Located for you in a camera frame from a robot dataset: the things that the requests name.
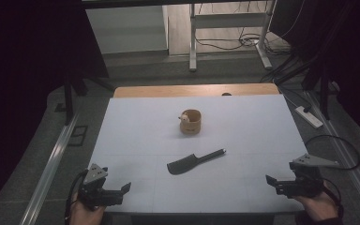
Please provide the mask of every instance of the human hand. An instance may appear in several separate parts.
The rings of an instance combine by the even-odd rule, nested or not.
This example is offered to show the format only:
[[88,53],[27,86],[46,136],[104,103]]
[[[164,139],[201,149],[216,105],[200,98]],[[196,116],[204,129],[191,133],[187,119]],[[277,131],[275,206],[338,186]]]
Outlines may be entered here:
[[[74,194],[73,199],[77,200],[78,194]],[[99,225],[103,218],[105,206],[100,206],[95,211],[91,211],[81,201],[77,200],[71,205],[70,225]]]
[[320,195],[314,198],[303,196],[293,198],[303,204],[306,212],[314,222],[338,217],[338,207],[325,192],[321,192]]

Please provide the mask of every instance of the white tabletop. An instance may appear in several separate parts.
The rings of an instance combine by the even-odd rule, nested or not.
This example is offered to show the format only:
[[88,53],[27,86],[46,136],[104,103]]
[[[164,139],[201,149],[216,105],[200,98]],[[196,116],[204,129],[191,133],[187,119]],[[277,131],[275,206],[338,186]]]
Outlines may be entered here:
[[[182,134],[181,112],[202,113],[202,129]],[[167,163],[218,149],[224,157],[171,175]],[[90,163],[108,167],[105,189],[131,182],[129,213],[279,213],[301,210],[265,175],[294,179],[289,162],[306,147],[282,95],[112,98]]]

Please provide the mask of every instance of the white wall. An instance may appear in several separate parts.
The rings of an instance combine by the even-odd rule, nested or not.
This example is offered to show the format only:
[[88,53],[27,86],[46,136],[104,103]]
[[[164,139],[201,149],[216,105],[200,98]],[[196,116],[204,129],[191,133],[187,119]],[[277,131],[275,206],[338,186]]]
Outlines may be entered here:
[[167,50],[165,6],[87,9],[101,53]]

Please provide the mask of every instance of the power strip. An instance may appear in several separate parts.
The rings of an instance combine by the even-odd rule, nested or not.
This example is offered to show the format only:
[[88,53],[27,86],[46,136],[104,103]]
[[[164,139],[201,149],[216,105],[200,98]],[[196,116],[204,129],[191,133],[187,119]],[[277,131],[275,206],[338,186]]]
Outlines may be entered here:
[[317,117],[315,117],[310,112],[304,112],[304,107],[299,106],[296,109],[296,112],[302,116],[309,124],[311,124],[315,128],[319,128],[323,125],[323,122],[321,122]]

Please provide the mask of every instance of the black knife handle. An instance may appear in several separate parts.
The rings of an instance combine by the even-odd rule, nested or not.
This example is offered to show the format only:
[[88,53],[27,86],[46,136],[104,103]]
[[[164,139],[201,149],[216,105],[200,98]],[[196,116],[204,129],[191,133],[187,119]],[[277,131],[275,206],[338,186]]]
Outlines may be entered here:
[[208,154],[208,155],[206,155],[206,156],[204,156],[204,157],[199,157],[199,158],[198,158],[198,164],[203,163],[203,162],[205,162],[205,161],[207,161],[207,160],[210,160],[210,159],[212,159],[212,158],[216,158],[216,157],[218,157],[218,156],[221,156],[221,155],[223,155],[224,153],[226,153],[226,149],[222,148],[222,149],[217,150],[216,152],[213,152],[213,153],[211,153],[211,154]]

